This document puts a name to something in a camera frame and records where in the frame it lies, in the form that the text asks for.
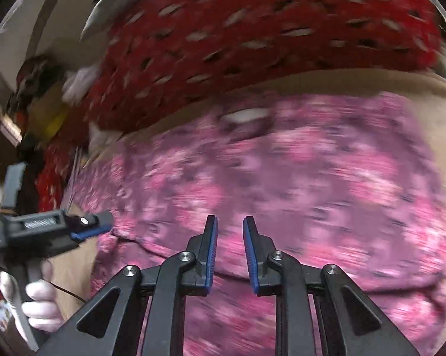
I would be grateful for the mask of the white gloved left hand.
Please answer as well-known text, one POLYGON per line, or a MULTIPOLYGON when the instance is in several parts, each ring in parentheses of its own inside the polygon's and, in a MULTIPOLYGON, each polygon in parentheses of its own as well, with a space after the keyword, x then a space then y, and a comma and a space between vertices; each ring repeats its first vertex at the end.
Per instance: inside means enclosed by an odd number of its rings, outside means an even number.
MULTIPOLYGON (((53 265, 49 260, 43 260, 41 269, 43 278, 26 286, 26 294, 31 301, 23 302, 22 310, 31 327, 46 333, 53 333, 62 326, 64 318, 56 302, 57 289, 51 284, 53 265)), ((25 341, 28 341, 14 303, 17 296, 15 278, 4 271, 0 272, 0 291, 11 307, 17 331, 25 341)))

